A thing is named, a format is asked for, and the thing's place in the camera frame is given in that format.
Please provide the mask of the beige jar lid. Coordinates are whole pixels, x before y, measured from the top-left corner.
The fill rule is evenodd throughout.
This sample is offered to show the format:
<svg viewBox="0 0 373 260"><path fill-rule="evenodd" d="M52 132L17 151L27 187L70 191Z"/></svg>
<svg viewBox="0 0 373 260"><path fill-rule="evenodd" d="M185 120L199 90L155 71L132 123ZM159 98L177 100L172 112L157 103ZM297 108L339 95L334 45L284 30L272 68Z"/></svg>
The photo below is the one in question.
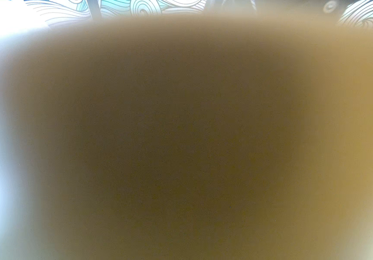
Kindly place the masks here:
<svg viewBox="0 0 373 260"><path fill-rule="evenodd" d="M373 31L175 15L1 40L0 260L373 260Z"/></svg>

